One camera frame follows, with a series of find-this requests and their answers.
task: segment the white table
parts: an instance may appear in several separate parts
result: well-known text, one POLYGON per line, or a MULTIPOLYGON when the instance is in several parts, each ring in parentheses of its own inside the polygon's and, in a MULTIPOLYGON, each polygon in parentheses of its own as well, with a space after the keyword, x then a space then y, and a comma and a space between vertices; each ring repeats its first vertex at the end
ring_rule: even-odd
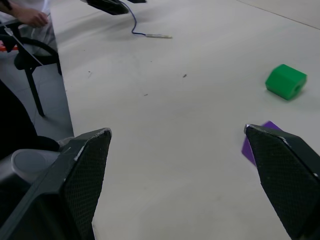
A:
POLYGON ((235 0, 130 6, 138 31, 173 39, 79 0, 51 7, 74 133, 113 133, 97 239, 289 239, 243 129, 271 120, 319 149, 320 31, 235 0), (280 64, 309 77, 291 102, 264 85, 280 64))

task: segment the blue wire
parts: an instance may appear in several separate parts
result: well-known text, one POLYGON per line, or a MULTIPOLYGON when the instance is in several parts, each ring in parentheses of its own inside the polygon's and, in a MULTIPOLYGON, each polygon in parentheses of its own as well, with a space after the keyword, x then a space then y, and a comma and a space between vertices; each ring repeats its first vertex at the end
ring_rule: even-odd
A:
POLYGON ((145 36, 146 34, 144 34, 144 33, 142 33, 142 32, 135 32, 135 29, 136 29, 136 26, 137 26, 138 22, 137 22, 136 16, 135 16, 134 13, 131 11, 130 7, 129 7, 127 4, 125 4, 124 2, 122 2, 122 1, 119 1, 119 2, 122 3, 123 5, 125 5, 125 6, 128 8, 128 10, 130 11, 130 13, 132 14, 132 17, 133 17, 133 19, 134 19, 134 27, 132 28, 131 33, 132 33, 132 34, 136 34, 136 35, 143 35, 143 36, 145 36))

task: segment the gray floor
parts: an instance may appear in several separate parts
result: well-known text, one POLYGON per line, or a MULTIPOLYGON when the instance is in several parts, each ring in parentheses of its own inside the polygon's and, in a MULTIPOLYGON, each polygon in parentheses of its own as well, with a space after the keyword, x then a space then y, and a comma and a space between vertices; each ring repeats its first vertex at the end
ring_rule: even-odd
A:
POLYGON ((57 65, 38 67, 33 78, 45 118, 38 114, 27 77, 14 66, 15 52, 0 53, 0 79, 20 99, 26 108, 39 136, 56 141, 74 136, 63 78, 57 65))

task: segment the purple square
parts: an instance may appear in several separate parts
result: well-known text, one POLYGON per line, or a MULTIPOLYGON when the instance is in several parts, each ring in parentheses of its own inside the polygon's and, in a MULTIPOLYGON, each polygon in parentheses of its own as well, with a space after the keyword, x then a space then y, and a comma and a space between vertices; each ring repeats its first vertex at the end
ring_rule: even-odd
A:
MULTIPOLYGON (((263 127, 267 127, 267 128, 271 128, 271 129, 281 130, 272 121, 267 121, 262 126, 263 127)), ((241 152, 253 165, 256 166, 256 161, 255 161, 255 158, 254 158, 254 154, 252 153, 251 146, 250 146, 250 143, 249 143, 249 140, 248 140, 247 137, 244 139, 241 152)))

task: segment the green hexagonal block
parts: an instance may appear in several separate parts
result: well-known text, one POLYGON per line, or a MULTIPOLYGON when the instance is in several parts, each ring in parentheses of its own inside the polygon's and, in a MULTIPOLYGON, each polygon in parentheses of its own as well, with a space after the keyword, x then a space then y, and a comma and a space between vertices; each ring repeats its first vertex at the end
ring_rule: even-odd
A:
POLYGON ((270 92, 290 100, 301 91, 306 82, 306 74, 282 64, 272 71, 265 86, 270 92))

